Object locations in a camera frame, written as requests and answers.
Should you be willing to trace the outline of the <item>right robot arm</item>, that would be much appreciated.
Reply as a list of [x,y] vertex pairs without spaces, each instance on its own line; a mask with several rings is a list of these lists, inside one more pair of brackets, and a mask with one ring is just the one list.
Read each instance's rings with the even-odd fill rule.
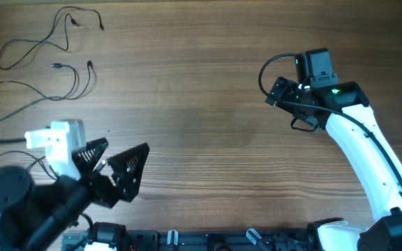
[[315,250],[402,250],[402,164],[385,139],[369,99],[356,82],[340,83],[325,48],[292,53],[298,80],[278,77],[265,102],[326,130],[361,183],[374,224],[342,218],[311,223],[308,242]]

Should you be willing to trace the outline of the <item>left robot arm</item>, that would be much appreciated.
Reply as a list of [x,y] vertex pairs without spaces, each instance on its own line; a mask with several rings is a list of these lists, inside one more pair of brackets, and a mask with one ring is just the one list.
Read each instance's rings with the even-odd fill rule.
[[107,147],[107,140],[100,138],[72,155],[79,180],[60,176],[54,183],[36,185],[27,169],[0,168],[0,250],[45,250],[90,204],[112,208],[120,200],[133,201],[149,145],[108,158],[111,176],[101,174],[99,162]]

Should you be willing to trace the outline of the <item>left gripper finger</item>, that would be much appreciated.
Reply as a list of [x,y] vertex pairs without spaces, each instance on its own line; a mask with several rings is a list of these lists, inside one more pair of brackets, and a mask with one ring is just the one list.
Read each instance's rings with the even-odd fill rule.
[[107,159],[121,200],[131,202],[139,193],[149,151],[148,143],[143,143]]
[[87,174],[92,172],[108,145],[108,141],[103,137],[87,142],[82,150],[73,153],[72,160],[79,173]]

